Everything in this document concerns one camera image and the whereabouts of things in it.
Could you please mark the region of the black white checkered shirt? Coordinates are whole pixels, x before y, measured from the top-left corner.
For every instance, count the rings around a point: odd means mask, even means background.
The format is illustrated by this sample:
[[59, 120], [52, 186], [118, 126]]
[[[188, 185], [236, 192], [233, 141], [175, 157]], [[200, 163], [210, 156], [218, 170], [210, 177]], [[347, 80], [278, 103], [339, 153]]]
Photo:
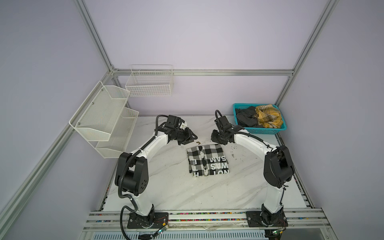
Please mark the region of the black white checkered shirt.
[[230, 173], [229, 163], [221, 145], [203, 145], [187, 149], [189, 173], [207, 177]]

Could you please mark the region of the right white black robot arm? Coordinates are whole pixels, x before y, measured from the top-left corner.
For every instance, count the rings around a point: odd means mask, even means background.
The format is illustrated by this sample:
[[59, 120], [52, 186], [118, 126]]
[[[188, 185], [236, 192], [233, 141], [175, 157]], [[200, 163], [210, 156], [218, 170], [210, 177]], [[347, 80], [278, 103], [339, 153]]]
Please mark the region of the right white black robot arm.
[[212, 142], [240, 145], [264, 160], [263, 176], [268, 183], [267, 195], [256, 221], [268, 227], [276, 224], [284, 213], [283, 198], [288, 187], [286, 183], [292, 180], [295, 173], [289, 149], [284, 145], [268, 144], [248, 133], [242, 126], [232, 125], [226, 116], [216, 116], [215, 124], [218, 129], [212, 132]]

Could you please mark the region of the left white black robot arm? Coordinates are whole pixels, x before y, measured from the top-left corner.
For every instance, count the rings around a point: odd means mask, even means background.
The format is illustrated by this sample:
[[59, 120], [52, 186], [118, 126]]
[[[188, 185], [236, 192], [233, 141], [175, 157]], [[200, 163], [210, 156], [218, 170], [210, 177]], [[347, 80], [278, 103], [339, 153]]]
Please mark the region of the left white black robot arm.
[[115, 185], [118, 197], [129, 199], [134, 206], [129, 211], [146, 217], [153, 211], [153, 204], [145, 195], [149, 183], [149, 161], [169, 142], [187, 145], [198, 137], [188, 128], [187, 122], [173, 115], [158, 115], [152, 136], [138, 149], [123, 152], [118, 159]]

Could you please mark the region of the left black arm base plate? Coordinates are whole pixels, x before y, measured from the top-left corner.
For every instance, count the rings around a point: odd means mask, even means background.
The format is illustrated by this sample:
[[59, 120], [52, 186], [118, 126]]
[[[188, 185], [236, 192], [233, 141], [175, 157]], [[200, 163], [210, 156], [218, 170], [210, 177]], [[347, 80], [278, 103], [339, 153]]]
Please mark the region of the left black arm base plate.
[[160, 229], [167, 224], [169, 214], [165, 212], [150, 213], [148, 216], [141, 216], [130, 213], [130, 218], [126, 224], [127, 229]]

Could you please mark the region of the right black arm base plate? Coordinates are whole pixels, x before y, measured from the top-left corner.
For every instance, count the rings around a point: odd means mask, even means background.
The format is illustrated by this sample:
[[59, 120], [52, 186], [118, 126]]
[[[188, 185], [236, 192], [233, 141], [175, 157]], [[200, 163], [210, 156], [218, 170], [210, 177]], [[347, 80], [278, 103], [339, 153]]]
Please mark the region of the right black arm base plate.
[[271, 214], [267, 210], [264, 211], [248, 211], [246, 212], [249, 227], [287, 227], [288, 221], [285, 213], [279, 211]]

